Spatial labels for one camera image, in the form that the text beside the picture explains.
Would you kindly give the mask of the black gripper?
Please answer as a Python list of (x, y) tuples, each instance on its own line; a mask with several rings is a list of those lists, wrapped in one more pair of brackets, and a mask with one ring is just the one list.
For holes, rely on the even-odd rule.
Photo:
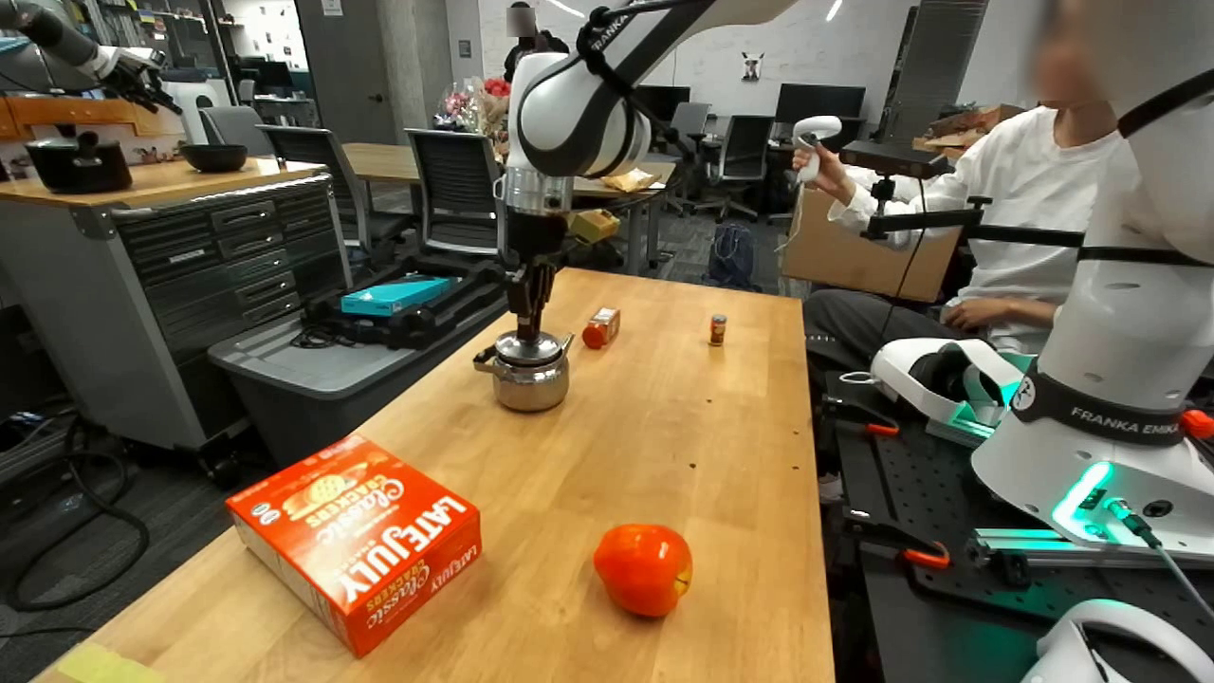
[(562, 211), (505, 211), (505, 267), (510, 267), (510, 312), (520, 335), (544, 325), (544, 309), (562, 267), (565, 218)]

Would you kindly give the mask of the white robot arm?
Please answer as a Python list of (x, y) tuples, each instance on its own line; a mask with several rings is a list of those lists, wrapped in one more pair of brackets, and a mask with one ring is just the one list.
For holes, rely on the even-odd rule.
[(510, 101), (500, 175), (510, 312), (544, 330), (577, 180), (605, 180), (645, 152), (635, 86), (687, 37), (777, 19), (795, 0), (599, 0), (571, 52), (529, 52)]

